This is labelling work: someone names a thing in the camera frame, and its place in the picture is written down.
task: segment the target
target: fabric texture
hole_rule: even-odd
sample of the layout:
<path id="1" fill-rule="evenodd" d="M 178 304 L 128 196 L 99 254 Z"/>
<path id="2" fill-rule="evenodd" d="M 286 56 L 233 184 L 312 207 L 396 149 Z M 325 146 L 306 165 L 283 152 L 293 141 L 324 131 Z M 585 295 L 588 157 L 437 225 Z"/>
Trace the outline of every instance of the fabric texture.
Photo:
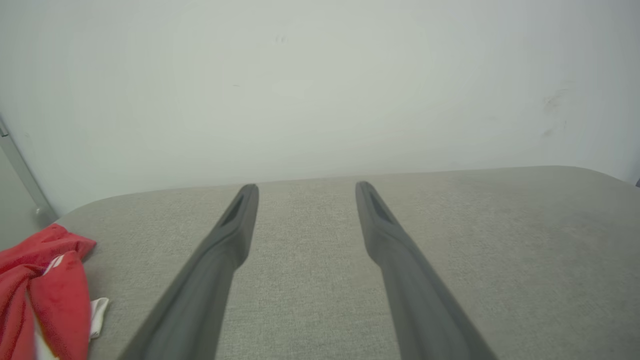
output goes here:
<path id="1" fill-rule="evenodd" d="M 355 184 L 373 184 L 501 359 L 640 358 L 640 189 L 572 167 L 259 184 L 216 359 L 399 359 Z M 97 240 L 113 299 L 90 359 L 115 358 L 240 186 L 137 193 L 60 220 Z"/>
<path id="2" fill-rule="evenodd" d="M 86 359 L 90 308 L 81 258 L 93 246 L 54 224 L 0 252 L 0 358 L 33 359 L 37 330 L 56 356 Z"/>
<path id="3" fill-rule="evenodd" d="M 35 324 L 35 360 L 60 360 L 51 352 L 47 342 L 42 335 L 42 329 L 39 324 Z"/>
<path id="4" fill-rule="evenodd" d="M 102 330 L 102 322 L 104 321 L 104 312 L 109 305 L 109 299 L 101 297 L 91 301 L 91 329 L 89 333 L 90 339 L 100 336 Z"/>

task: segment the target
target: white wall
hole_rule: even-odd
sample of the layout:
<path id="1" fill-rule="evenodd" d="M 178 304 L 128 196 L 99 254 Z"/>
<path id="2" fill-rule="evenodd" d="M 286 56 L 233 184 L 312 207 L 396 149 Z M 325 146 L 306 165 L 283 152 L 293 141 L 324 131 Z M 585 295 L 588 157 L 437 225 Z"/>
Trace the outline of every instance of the white wall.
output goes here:
<path id="1" fill-rule="evenodd" d="M 0 0 L 59 213 L 131 192 L 576 165 L 640 177 L 637 0 Z"/>

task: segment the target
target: white fabric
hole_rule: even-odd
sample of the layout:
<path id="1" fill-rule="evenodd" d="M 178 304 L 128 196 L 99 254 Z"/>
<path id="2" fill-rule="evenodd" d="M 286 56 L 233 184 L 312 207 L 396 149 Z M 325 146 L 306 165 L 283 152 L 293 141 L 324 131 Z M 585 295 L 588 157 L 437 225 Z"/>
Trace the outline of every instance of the white fabric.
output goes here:
<path id="1" fill-rule="evenodd" d="M 104 319 L 104 311 L 107 309 L 109 299 L 101 297 L 91 301 L 91 329 L 89 331 L 89 340 L 100 336 L 102 330 L 102 321 Z"/>
<path id="2" fill-rule="evenodd" d="M 42 330 L 40 330 L 40 324 L 38 324 L 38 320 L 36 320 L 36 331 L 35 331 L 35 347 L 36 347 L 36 360 L 59 360 L 58 357 L 54 356 L 51 352 L 51 349 L 47 345 L 47 342 L 44 341 L 42 337 Z"/>
<path id="3" fill-rule="evenodd" d="M 42 275 L 46 274 L 47 272 L 49 272 L 49 270 L 51 270 L 51 268 L 57 267 L 58 265 L 60 265 L 60 263 L 62 262 L 62 258 L 64 258 L 65 255 L 58 255 L 56 256 L 53 260 L 51 260 L 51 262 L 49 263 L 49 266 L 47 266 L 47 269 L 44 270 L 44 273 L 42 273 Z"/>

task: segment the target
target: red cloth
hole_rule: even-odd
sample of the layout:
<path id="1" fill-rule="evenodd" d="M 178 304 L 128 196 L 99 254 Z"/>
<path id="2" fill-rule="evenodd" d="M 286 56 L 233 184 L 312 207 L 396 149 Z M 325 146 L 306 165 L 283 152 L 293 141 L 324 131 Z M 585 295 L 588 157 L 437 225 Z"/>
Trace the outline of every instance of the red cloth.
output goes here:
<path id="1" fill-rule="evenodd" d="M 34 314 L 55 356 L 86 359 L 91 309 L 81 260 L 94 246 L 53 224 L 0 252 L 0 359 L 33 360 Z"/>

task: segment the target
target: gray fabric surface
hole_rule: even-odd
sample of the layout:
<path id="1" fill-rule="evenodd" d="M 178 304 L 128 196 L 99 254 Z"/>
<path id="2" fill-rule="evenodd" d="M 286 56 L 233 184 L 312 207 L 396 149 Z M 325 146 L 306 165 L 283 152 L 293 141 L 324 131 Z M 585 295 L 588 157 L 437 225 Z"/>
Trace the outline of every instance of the gray fabric surface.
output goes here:
<path id="1" fill-rule="evenodd" d="M 501 359 L 640 358 L 640 189 L 570 167 L 259 184 L 217 359 L 399 359 L 355 183 L 385 199 Z M 97 241 L 109 297 L 90 359 L 114 359 L 239 186 L 125 195 L 59 223 Z"/>

